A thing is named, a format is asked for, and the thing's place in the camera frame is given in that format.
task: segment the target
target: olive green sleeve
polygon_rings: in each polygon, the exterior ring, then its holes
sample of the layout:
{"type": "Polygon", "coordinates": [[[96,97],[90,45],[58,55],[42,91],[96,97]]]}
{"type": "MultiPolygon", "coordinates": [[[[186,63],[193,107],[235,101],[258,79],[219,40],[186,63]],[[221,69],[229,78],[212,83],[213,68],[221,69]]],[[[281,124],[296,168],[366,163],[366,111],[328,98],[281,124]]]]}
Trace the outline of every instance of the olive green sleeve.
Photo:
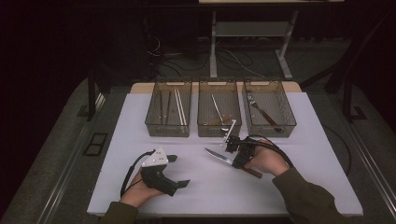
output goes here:
{"type": "Polygon", "coordinates": [[[306,182],[295,168],[275,177],[273,182],[294,223],[350,223],[337,211],[334,197],[326,189],[306,182]]]}
{"type": "Polygon", "coordinates": [[[99,224],[134,224],[137,208],[126,203],[111,203],[99,224]]]}

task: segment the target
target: hand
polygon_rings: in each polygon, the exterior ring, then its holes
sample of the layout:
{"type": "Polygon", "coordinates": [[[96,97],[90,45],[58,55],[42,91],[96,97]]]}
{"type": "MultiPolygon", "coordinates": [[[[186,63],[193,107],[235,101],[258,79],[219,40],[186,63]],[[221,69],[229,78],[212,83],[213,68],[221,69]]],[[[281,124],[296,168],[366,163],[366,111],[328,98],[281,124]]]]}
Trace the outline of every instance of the hand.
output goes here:
{"type": "MultiPolygon", "coordinates": [[[[260,142],[271,144],[269,141],[260,140],[260,142]]],[[[274,176],[281,175],[289,170],[288,164],[282,156],[273,150],[256,146],[254,157],[245,165],[245,167],[256,167],[262,172],[270,173],[274,176]]]]}
{"type": "Polygon", "coordinates": [[[149,188],[145,182],[143,182],[140,170],[132,180],[131,185],[132,186],[128,188],[120,198],[120,203],[127,203],[138,208],[148,199],[163,194],[157,189],[149,188]]]}

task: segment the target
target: white table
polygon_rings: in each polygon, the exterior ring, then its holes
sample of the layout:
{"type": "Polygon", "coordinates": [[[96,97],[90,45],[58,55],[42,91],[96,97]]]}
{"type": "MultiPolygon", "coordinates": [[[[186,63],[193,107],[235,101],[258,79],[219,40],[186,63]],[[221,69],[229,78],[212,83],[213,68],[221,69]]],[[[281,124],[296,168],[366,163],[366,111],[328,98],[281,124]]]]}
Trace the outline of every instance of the white table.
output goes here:
{"type": "MultiPolygon", "coordinates": [[[[222,138],[200,138],[197,130],[198,94],[191,102],[191,134],[188,138],[150,137],[144,123],[150,93],[128,94],[111,140],[106,159],[92,195],[88,213],[102,216],[109,204],[120,199],[122,181],[136,158],[146,151],[164,147],[168,155],[178,155],[164,174],[174,180],[190,179],[174,197],[156,197],[139,209],[148,217],[283,217],[287,216],[283,199],[272,183],[271,175],[258,179],[210,156],[204,147],[229,158],[222,138]]],[[[335,198],[338,211],[345,216],[361,216],[361,204],[336,159],[318,117],[303,92],[288,92],[297,120],[289,138],[272,138],[293,161],[309,182],[321,185],[335,198]]],[[[240,137],[247,134],[245,111],[241,109],[240,137]]]]}

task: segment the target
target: person's left hand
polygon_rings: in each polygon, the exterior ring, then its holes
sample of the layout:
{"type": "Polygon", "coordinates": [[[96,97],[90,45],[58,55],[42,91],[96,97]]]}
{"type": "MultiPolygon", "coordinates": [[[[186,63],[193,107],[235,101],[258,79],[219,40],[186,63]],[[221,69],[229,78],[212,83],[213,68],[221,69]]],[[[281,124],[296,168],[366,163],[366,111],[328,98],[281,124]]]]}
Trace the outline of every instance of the person's left hand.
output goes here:
{"type": "Polygon", "coordinates": [[[163,192],[157,189],[151,189],[143,182],[139,170],[131,182],[131,187],[128,188],[120,198],[120,203],[127,203],[138,208],[148,199],[162,194],[163,192]]]}

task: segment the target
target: clear plastic bin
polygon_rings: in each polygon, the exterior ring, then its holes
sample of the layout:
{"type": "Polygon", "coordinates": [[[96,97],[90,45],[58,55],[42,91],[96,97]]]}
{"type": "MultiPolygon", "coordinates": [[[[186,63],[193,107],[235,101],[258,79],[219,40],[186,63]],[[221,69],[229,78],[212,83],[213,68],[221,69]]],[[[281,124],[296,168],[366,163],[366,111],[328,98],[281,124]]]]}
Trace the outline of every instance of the clear plastic bin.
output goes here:
{"type": "Polygon", "coordinates": [[[245,77],[242,93],[249,135],[290,136],[297,122],[279,79],[245,77]]]}
{"type": "Polygon", "coordinates": [[[146,116],[150,136],[190,136],[190,77],[158,77],[146,116]]]}
{"type": "Polygon", "coordinates": [[[198,136],[223,137],[231,128],[233,119],[236,122],[231,134],[239,135],[242,120],[236,80],[233,77],[201,77],[198,100],[198,136]]]}

